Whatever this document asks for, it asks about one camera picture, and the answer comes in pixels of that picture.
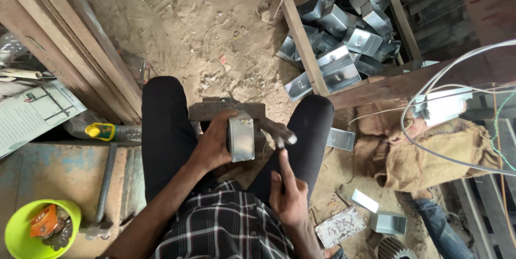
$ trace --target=jeans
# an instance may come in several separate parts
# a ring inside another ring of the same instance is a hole
[[[151,79],[144,86],[141,108],[145,199],[150,202],[190,158],[197,138],[188,119],[183,86],[175,77]],[[333,114],[333,104],[327,98],[310,95],[297,105],[287,125],[297,136],[295,145],[286,146],[291,167],[294,175],[308,184],[309,199],[323,162]],[[279,171],[276,152],[247,189],[264,203],[269,201],[272,170]],[[209,173],[193,191],[216,184]]]
[[[415,200],[414,207],[421,215],[433,244],[444,259],[475,259],[473,253],[446,221],[440,205],[432,199],[421,198]]]

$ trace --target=knee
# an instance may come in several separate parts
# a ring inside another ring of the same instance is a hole
[[[176,77],[161,76],[153,77],[144,86],[144,95],[154,95],[163,93],[173,93],[175,91],[183,91],[183,86]]]

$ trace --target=dirt floor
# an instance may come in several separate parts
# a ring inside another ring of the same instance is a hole
[[[228,96],[241,102],[262,102],[267,116],[287,123],[297,105],[283,89],[300,72],[275,56],[288,27],[279,21],[266,23],[261,12],[270,0],[88,0],[107,35],[121,47],[149,61],[158,75],[177,77],[188,104],[206,96]],[[226,71],[218,57],[226,55]],[[354,109],[336,112],[334,127],[356,131],[347,121]],[[380,210],[409,217],[407,235],[399,236],[419,258],[439,258],[421,217],[394,191],[381,189],[367,177],[353,174],[353,153],[335,149],[323,162],[310,202],[317,222],[343,210],[334,194],[341,184],[357,188],[380,203]],[[252,181],[264,159],[230,172],[244,187]],[[369,213],[361,212],[366,224]],[[367,259],[367,228],[343,242],[352,259]]]

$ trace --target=green bucket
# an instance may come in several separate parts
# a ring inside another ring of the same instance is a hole
[[[40,238],[29,238],[30,220],[47,204],[61,206],[72,218],[72,237],[70,237],[68,245],[58,251],[54,251],[52,247],[44,245]],[[9,219],[5,228],[5,245],[16,259],[55,259],[63,255],[72,246],[80,224],[81,209],[76,203],[65,200],[38,200],[24,205]]]

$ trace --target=checkered shirt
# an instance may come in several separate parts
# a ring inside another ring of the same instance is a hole
[[[234,180],[190,196],[151,258],[296,258],[273,211]]]

